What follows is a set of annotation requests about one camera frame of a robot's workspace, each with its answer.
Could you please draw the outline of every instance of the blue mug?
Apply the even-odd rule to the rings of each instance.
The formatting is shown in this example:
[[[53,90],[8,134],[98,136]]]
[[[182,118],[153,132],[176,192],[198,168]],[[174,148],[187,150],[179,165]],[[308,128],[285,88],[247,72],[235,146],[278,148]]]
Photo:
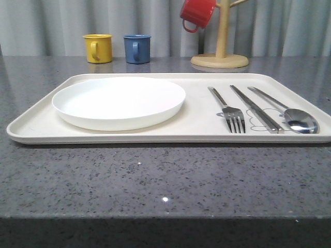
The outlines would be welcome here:
[[[151,59],[150,35],[125,35],[124,36],[125,59],[127,63],[143,64]]]

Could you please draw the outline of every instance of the gray curtain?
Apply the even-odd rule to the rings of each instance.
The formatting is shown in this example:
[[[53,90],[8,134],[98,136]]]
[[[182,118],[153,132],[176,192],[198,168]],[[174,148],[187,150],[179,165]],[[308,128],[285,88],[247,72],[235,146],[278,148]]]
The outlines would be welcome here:
[[[84,34],[150,34],[151,56],[215,52],[219,10],[191,34],[179,18],[184,0],[0,0],[3,55],[84,56]],[[231,8],[228,53],[330,56],[330,0],[248,0]]]

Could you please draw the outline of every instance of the white tray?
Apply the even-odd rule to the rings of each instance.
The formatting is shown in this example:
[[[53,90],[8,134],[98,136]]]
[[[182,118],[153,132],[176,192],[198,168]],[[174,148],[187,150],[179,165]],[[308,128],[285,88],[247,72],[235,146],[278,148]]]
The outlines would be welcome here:
[[[186,91],[182,109],[171,119],[160,124],[130,131],[93,131],[72,126],[63,121],[51,104],[59,90],[91,79],[115,76],[144,76],[167,79]],[[285,134],[271,134],[249,112],[229,85],[237,86],[278,123]],[[207,89],[214,86],[228,105],[243,110],[246,121],[245,134],[229,132],[219,103]],[[299,134],[291,131],[279,116],[275,106],[247,89],[257,87],[292,108],[313,115],[320,124],[318,134]],[[321,111],[296,93],[269,76],[250,73],[139,73],[139,74],[82,74],[76,75],[55,88],[29,108],[7,127],[14,141],[24,144],[92,144],[92,143],[327,143],[331,141],[331,116]]]

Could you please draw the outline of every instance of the stainless steel cutlery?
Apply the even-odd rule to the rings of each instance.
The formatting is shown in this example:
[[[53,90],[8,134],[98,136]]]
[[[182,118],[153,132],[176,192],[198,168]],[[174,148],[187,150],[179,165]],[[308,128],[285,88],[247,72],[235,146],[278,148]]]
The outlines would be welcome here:
[[[236,86],[230,85],[230,87],[239,95],[249,110],[262,122],[270,133],[284,133],[278,123],[276,123],[266,112],[264,112],[259,106],[257,106],[252,100],[250,100],[244,93],[242,93]]]
[[[283,107],[284,110],[284,117],[286,120],[286,123],[289,125],[289,127],[298,133],[318,133],[319,132],[319,124],[317,120],[312,117],[310,114],[308,114],[305,111],[298,110],[295,108],[289,108],[280,101],[276,100],[272,96],[268,95],[267,93],[261,91],[260,89],[257,89],[255,87],[248,87],[248,89],[252,90],[256,94],[269,99],[279,106]]]
[[[245,120],[243,112],[235,107],[230,107],[224,101],[223,97],[218,93],[214,87],[208,87],[208,89],[217,97],[222,107],[224,117],[227,121],[228,127],[231,133],[245,133]]]

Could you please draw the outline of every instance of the spoon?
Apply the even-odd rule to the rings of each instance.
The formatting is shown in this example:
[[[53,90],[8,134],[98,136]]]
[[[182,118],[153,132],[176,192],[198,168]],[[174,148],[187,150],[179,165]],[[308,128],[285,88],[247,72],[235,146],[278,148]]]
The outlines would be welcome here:
[[[279,106],[285,108],[284,111],[285,120],[293,131],[298,133],[305,133],[305,134],[319,132],[319,124],[317,120],[307,112],[295,108],[289,108],[285,104],[281,103],[272,96],[269,96],[267,93],[255,87],[248,87],[248,89],[254,91],[257,94],[263,95],[264,97],[277,103]]]

